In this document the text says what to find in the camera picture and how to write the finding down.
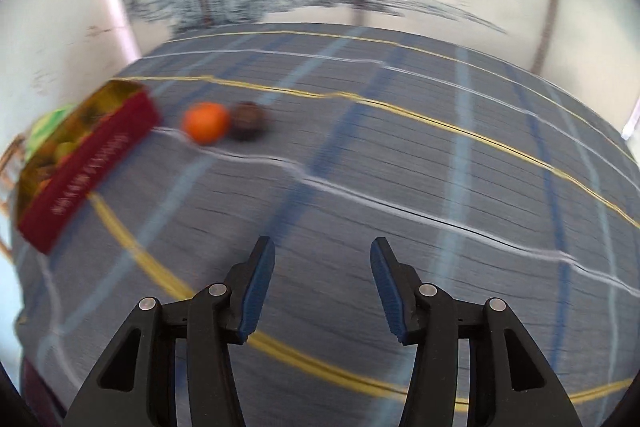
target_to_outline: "floor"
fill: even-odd
[[[67,405],[140,298],[188,298],[261,233],[276,267],[258,332],[232,350],[248,425],[397,424],[412,350],[388,332],[374,288],[379,235],[455,298],[504,298],[567,391],[588,391],[575,398],[584,425],[640,367],[638,167],[562,90],[446,42],[313,24],[192,32],[120,76],[148,86],[161,127],[48,257],[14,239],[18,336]],[[270,132],[197,148],[177,128],[201,100],[264,104]],[[322,375],[305,360],[321,360]],[[459,380],[463,410],[464,354]],[[395,391],[380,397],[380,386]],[[184,375],[178,392],[188,425]]]

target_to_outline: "white wall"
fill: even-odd
[[[0,152],[37,117],[84,99],[127,64],[115,15],[107,0],[0,0]],[[0,289],[0,360],[17,384],[22,295],[4,256]]]
[[[560,0],[542,76],[622,131],[640,96],[640,0]]]

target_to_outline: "orange ball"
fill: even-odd
[[[182,130],[199,145],[208,145],[225,136],[231,117],[219,103],[200,102],[192,105],[182,118]]]

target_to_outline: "white line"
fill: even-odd
[[[60,339],[60,322],[62,320],[62,303],[60,301],[60,295],[53,282],[53,277],[51,276],[49,266],[47,265],[48,260],[41,253],[36,254],[36,259],[38,261],[38,265],[40,266],[42,277],[44,279],[45,286],[47,287],[47,292],[49,293],[49,301],[51,302],[51,318],[49,321],[49,330],[54,337],[54,352],[62,371],[69,379],[69,382],[71,382],[76,390],[78,390],[82,385],[82,380],[78,377],[78,375],[76,375],[73,367],[71,367],[71,363],[66,357],[65,348],[62,345],[62,340]]]
[[[495,102],[495,103],[498,103],[500,105],[503,105],[504,107],[508,107],[508,108],[510,108],[510,109],[512,109],[514,111],[517,111],[517,112],[519,112],[521,114],[528,114],[528,115],[530,115],[530,116],[532,116],[534,118],[537,118],[538,121],[548,125],[552,129],[558,131],[563,136],[566,136],[569,140],[577,143],[581,147],[584,147],[585,149],[587,149],[593,155],[597,156],[597,158],[599,158],[601,161],[606,163],[606,165],[611,167],[615,172],[617,172],[627,182],[629,182],[636,189],[636,192],[638,192],[640,194],[640,186],[637,185],[636,183],[634,183],[631,180],[631,178],[629,178],[624,172],[622,172],[615,165],[613,165],[613,163],[609,162],[609,160],[607,160],[600,153],[598,153],[597,151],[595,151],[594,149],[589,147],[586,143],[581,142],[576,137],[574,137],[571,134],[567,133],[566,131],[560,129],[559,127],[555,126],[551,122],[544,120],[542,117],[540,117],[536,113],[534,113],[532,111],[529,111],[529,110],[526,110],[526,109],[523,109],[521,107],[516,107],[515,105],[511,105],[510,103],[503,102],[502,100],[499,100],[498,98],[494,98],[494,97],[492,97],[492,96],[490,96],[488,94],[476,91],[474,89],[470,89],[469,87],[460,86],[460,85],[455,84],[453,82],[448,82],[447,80],[442,80],[440,78],[435,78],[434,76],[429,76],[428,74],[421,74],[421,73],[417,73],[415,71],[403,70],[402,68],[395,68],[395,67],[389,66],[383,60],[372,60],[370,58],[332,57],[332,56],[329,56],[329,55],[314,55],[314,54],[305,54],[305,53],[281,52],[281,51],[272,51],[272,50],[259,50],[259,49],[254,49],[254,48],[246,48],[246,49],[241,49],[241,50],[224,50],[224,49],[220,49],[220,50],[201,50],[201,51],[193,51],[193,52],[165,53],[165,54],[161,54],[161,55],[150,55],[148,57],[143,57],[143,59],[174,57],[174,56],[177,56],[177,55],[197,55],[197,54],[212,54],[212,53],[213,54],[260,53],[260,54],[267,54],[267,55],[290,55],[292,57],[322,58],[324,60],[336,60],[337,62],[352,62],[352,63],[355,63],[355,64],[375,64],[375,65],[380,66],[381,68],[383,68],[385,70],[388,70],[388,71],[395,71],[396,73],[407,74],[409,76],[416,76],[418,78],[423,78],[425,80],[430,80],[431,82],[437,82],[439,84],[445,84],[446,86],[454,87],[456,89],[462,89],[462,90],[465,90],[467,92],[473,93],[473,94],[475,94],[477,96],[480,96],[481,98],[484,98],[486,100],[490,100],[491,102]]]
[[[574,125],[573,120],[569,118],[569,115],[567,114],[567,112],[562,110],[563,108],[562,100],[560,99],[558,94],[549,86],[545,86],[545,89],[546,89],[546,92],[549,93],[549,96],[558,104],[559,106],[558,113],[560,114],[560,117],[564,120],[564,123],[567,126],[567,129],[571,131],[571,134],[573,136],[578,138],[580,136],[580,133],[578,132],[576,126]],[[589,158],[589,155],[585,151],[583,151],[579,147],[576,147],[576,149],[578,151],[578,154],[580,155],[582,164],[589,171],[589,181],[591,182],[591,187],[593,187],[593,190],[595,190],[596,192],[600,192],[601,190],[600,176],[598,175],[598,171],[596,170],[596,168],[593,166],[593,162],[591,161],[591,159]],[[616,254],[614,252],[613,244],[611,242],[611,231],[609,228],[609,217],[607,216],[607,209],[601,201],[596,202],[596,208],[598,211],[598,220],[600,221],[600,230],[602,232],[602,242],[604,246],[604,251],[607,254],[607,260],[609,261],[609,274],[612,277],[615,277],[618,273],[618,268],[616,267]],[[619,327],[618,327],[618,313],[616,310],[616,290],[613,286],[609,287],[609,298],[607,299],[607,301],[609,304],[609,324],[611,326],[610,327],[611,343],[609,346],[609,371],[607,373],[608,382],[610,383],[613,381],[613,375],[616,369],[616,361],[618,358],[619,336],[620,336]],[[602,420],[602,416],[604,415],[603,411],[604,411],[604,406],[606,402],[607,400],[604,399],[601,403],[601,411],[600,411],[601,420]]]
[[[316,176],[310,176],[306,173],[305,167],[293,160],[287,158],[280,158],[278,156],[267,155],[245,155],[239,153],[232,153],[215,147],[199,147],[196,146],[187,136],[185,136],[180,130],[171,127],[156,127],[154,129],[156,133],[170,136],[174,139],[180,140],[187,144],[191,148],[194,148],[204,154],[215,156],[221,160],[238,162],[238,163],[255,163],[264,165],[277,166],[284,171],[287,171],[293,178],[297,179],[302,184],[309,187],[316,188],[322,192],[333,194],[340,198],[354,201],[355,203],[363,204],[369,208],[373,208],[380,212],[390,214],[392,216],[398,216],[402,219],[408,219],[416,223],[423,225],[429,225],[431,227],[437,227],[438,229],[450,230],[451,232],[459,233],[468,237],[473,241],[489,245],[490,247],[497,248],[508,253],[513,253],[521,257],[527,257],[529,259],[538,259],[539,261],[547,261],[551,263],[567,263],[576,273],[587,277],[588,279],[596,280],[605,283],[609,286],[615,286],[630,295],[640,298],[640,289],[634,288],[627,283],[620,280],[618,277],[612,277],[607,273],[599,270],[587,268],[576,261],[575,257],[559,251],[559,250],[542,250],[536,248],[529,248],[524,245],[518,245],[508,239],[494,235],[493,233],[474,229],[468,227],[462,223],[456,223],[455,221],[448,221],[433,214],[422,212],[421,210],[415,210],[401,204],[396,204],[391,201],[375,198],[368,194],[358,192],[352,188],[344,187],[332,183],[324,178],[318,178]]]
[[[455,78],[461,87],[456,92],[454,104],[456,113],[456,125],[469,131],[475,130],[474,98],[469,92],[470,85],[468,51],[456,47],[456,59],[454,63]],[[464,223],[468,221],[469,201],[471,198],[471,167],[472,167],[473,141],[468,136],[456,134],[453,139],[451,154],[449,155],[449,169],[447,170],[447,184],[445,201],[442,207],[443,215],[448,221]],[[441,288],[449,286],[451,279],[457,273],[460,257],[464,248],[464,238],[459,233],[449,233],[440,230],[436,240],[436,250],[439,254],[429,266],[433,273],[433,282]]]

